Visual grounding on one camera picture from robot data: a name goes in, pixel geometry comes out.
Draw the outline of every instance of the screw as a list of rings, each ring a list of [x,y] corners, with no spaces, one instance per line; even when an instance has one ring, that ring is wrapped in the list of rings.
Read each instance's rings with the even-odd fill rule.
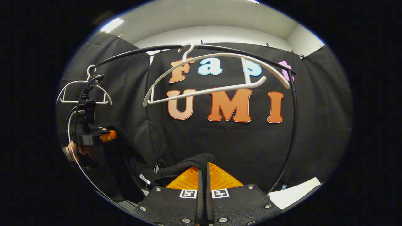
[[[184,223],[190,223],[191,222],[191,220],[188,219],[188,218],[183,218],[183,219],[181,219],[181,221],[183,221]]]
[[[226,221],[228,221],[228,219],[227,218],[220,218],[218,221],[221,222],[221,223],[225,223]]]

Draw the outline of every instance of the white plastic hanger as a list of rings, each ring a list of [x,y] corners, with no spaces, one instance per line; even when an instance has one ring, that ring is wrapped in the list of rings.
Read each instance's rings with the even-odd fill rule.
[[[66,89],[67,89],[67,87],[68,87],[69,85],[74,84],[74,83],[87,83],[87,82],[89,81],[89,77],[90,77],[90,75],[89,75],[89,69],[90,69],[91,67],[93,67],[93,66],[95,66],[95,65],[92,64],[92,65],[90,65],[90,66],[86,69],[86,74],[87,74],[86,81],[83,81],[83,80],[73,81],[73,82],[68,83],[64,88],[62,88],[62,90],[61,90],[60,93],[59,93],[59,96],[58,96],[57,99],[56,99],[56,104],[57,104],[57,102],[59,101],[59,99],[60,99],[60,101],[61,101],[62,103],[78,103],[78,101],[65,101],[65,100],[64,100],[64,96],[65,96],[65,94],[66,94]],[[95,85],[95,86],[98,87],[100,90],[102,90],[103,93],[104,93],[104,94],[103,94],[103,102],[97,102],[97,104],[107,104],[107,103],[110,102],[110,105],[113,105],[112,99],[110,98],[109,94],[108,94],[102,87],[100,87],[100,86],[98,86],[98,85]],[[62,94],[63,91],[64,91],[63,99],[61,99],[61,98],[60,98],[60,95]]]
[[[258,59],[246,56],[246,55],[241,55],[241,54],[236,54],[236,53],[213,53],[213,54],[207,54],[207,55],[202,55],[199,57],[195,57],[189,60],[186,60],[187,55],[189,52],[191,52],[191,50],[193,50],[195,44],[192,44],[190,49],[188,51],[186,51],[186,53],[184,53],[183,55],[183,61],[172,67],[171,69],[169,69],[168,71],[166,71],[165,73],[163,73],[151,86],[151,88],[148,90],[147,94],[145,95],[144,101],[142,103],[143,107],[146,107],[147,104],[156,104],[156,103],[161,103],[161,102],[166,102],[166,101],[171,101],[171,100],[175,100],[175,99],[181,99],[181,98],[186,98],[186,97],[191,97],[191,96],[198,96],[198,95],[203,95],[203,94],[208,94],[208,93],[212,93],[212,92],[219,92],[219,91],[229,91],[229,90],[238,90],[238,89],[242,89],[242,88],[255,88],[258,87],[260,85],[262,85],[265,80],[267,79],[265,76],[263,76],[262,78],[260,78],[260,80],[258,80],[257,82],[251,82],[250,81],[250,75],[248,73],[248,68],[246,66],[246,61],[245,60],[250,60],[251,62],[254,62],[256,64],[259,64],[261,67],[263,67],[264,69],[266,69],[267,71],[269,71],[270,73],[272,73],[281,83],[282,85],[286,88],[289,89],[290,88],[290,84],[289,82],[276,70],[274,69],[272,66],[268,65],[265,62],[262,62]],[[207,89],[207,90],[201,90],[201,91],[196,91],[196,92],[192,92],[192,93],[187,93],[187,94],[181,94],[175,97],[169,97],[169,98],[164,98],[164,99],[160,99],[157,101],[154,101],[154,89],[155,86],[158,82],[160,82],[167,74],[169,74],[170,72],[172,72],[174,69],[181,67],[184,64],[187,64],[191,61],[195,61],[195,60],[201,60],[201,59],[205,59],[205,58],[209,58],[209,57],[234,57],[234,58],[240,58],[242,61],[242,66],[243,66],[243,72],[244,72],[244,79],[245,79],[245,83],[244,84],[239,84],[239,85],[232,85],[232,86],[223,86],[223,87],[219,87],[219,88],[212,88],[212,89]]]

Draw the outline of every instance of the white ceiling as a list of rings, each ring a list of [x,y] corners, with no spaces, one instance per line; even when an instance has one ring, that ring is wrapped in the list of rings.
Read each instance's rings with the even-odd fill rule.
[[[156,0],[120,16],[124,23],[111,31],[135,43],[185,27],[218,25],[261,31],[287,39],[298,23],[263,4],[246,0]]]

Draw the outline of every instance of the black fabric backdrop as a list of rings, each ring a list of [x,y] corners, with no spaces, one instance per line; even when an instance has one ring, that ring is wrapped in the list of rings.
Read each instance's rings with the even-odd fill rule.
[[[299,107],[297,138],[287,170],[278,184],[288,187],[317,177],[326,181],[343,154],[351,129],[351,97],[346,76],[341,72],[330,50],[316,51],[301,61],[297,55],[275,48],[243,43],[211,43],[243,50],[277,62],[285,60],[297,72],[295,87]],[[90,39],[67,66],[60,88],[73,80],[85,80],[85,71],[111,56],[137,49],[114,35],[98,34]],[[194,49],[188,57],[217,53]],[[151,66],[148,54],[125,57],[97,68],[96,74],[105,74],[101,86],[112,98],[113,106],[98,105],[96,125],[119,123],[128,134],[128,143],[153,167],[156,161],[172,166],[200,153],[212,153],[217,165],[240,182],[255,183],[267,192],[274,183],[286,157],[293,123],[291,91],[286,90],[269,72],[251,76],[255,82],[266,76],[266,82],[252,89],[249,101],[251,122],[232,120],[209,121],[211,95],[194,97],[193,114],[186,120],[173,119],[167,102],[142,107],[143,98],[153,82],[171,68],[171,63],[182,58],[184,52],[176,49],[155,54]],[[240,59],[219,58],[223,72],[219,75],[200,75],[199,61],[190,64],[186,79],[170,84],[171,74],[160,81],[155,89],[155,100],[166,98],[169,90],[204,90],[244,83]],[[82,84],[69,87],[66,100],[78,99]],[[281,106],[281,123],[268,123],[270,98],[268,92],[284,95]],[[228,91],[230,99],[236,91]],[[101,101],[103,93],[93,91]],[[64,121],[74,104],[57,105],[58,134],[63,145]],[[178,101],[183,111],[185,101]]]

